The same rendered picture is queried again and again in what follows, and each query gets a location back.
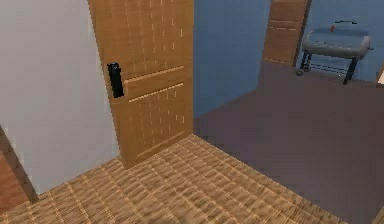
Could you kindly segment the brown panelled wooden door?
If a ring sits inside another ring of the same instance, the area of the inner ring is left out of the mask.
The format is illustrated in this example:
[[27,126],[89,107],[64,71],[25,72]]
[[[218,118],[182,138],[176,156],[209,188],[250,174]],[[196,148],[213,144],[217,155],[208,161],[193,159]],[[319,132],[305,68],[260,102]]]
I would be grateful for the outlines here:
[[271,0],[263,59],[296,66],[312,0]]

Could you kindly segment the grey trolley with black legs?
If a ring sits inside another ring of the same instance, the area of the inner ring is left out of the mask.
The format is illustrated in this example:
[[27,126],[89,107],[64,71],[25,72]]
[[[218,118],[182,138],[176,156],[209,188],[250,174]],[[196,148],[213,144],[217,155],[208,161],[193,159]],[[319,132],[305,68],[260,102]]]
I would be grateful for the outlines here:
[[297,76],[302,76],[311,70],[313,55],[349,59],[350,64],[345,73],[343,84],[352,80],[356,66],[371,50],[369,32],[350,28],[315,28],[310,30],[302,41],[303,57]]

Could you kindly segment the reddish brown wooden door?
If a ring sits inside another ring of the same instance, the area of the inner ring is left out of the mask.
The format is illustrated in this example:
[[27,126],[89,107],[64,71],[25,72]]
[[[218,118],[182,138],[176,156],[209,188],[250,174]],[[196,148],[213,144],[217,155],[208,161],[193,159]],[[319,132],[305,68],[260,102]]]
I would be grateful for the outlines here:
[[0,125],[0,214],[37,200],[31,180]]

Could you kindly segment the light brown wooden door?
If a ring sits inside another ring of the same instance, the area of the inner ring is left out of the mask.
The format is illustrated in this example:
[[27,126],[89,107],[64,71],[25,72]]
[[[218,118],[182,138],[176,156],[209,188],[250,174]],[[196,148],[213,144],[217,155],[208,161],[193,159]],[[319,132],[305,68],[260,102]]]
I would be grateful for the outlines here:
[[[194,0],[87,0],[123,165],[193,133]],[[113,97],[107,65],[121,68]]]

